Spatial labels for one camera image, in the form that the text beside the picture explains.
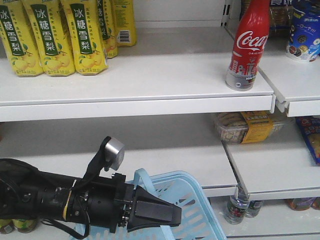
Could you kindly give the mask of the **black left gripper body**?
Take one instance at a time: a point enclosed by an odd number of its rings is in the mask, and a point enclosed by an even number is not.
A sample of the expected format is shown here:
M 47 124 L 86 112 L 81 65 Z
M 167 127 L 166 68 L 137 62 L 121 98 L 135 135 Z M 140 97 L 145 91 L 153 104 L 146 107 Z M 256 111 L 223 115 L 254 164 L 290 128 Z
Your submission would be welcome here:
M 112 175 L 115 183 L 115 194 L 112 199 L 112 212 L 109 232 L 115 233 L 117 227 L 125 227 L 129 221 L 133 205 L 135 186 L 125 183 L 126 176 L 120 173 Z

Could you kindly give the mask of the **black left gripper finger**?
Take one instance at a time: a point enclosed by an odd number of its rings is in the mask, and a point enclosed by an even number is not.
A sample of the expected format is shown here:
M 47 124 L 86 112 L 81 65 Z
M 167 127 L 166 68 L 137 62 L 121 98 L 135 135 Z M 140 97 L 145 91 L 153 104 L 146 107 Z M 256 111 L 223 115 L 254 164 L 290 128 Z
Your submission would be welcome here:
M 164 201 L 141 186 L 134 190 L 131 213 L 127 223 L 128 231 L 160 226 L 177 227 L 182 221 L 182 209 Z

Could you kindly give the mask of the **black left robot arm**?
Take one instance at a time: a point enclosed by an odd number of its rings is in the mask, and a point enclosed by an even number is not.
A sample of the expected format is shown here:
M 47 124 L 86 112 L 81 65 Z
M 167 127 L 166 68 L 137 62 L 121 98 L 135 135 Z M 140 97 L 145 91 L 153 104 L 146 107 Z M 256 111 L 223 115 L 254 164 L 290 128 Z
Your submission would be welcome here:
M 140 186 L 123 174 L 98 176 L 84 186 L 74 176 L 44 172 L 12 158 L 0 161 L 0 217 L 41 218 L 61 228 L 63 222 L 128 232 L 160 226 L 177 227 L 182 209 Z

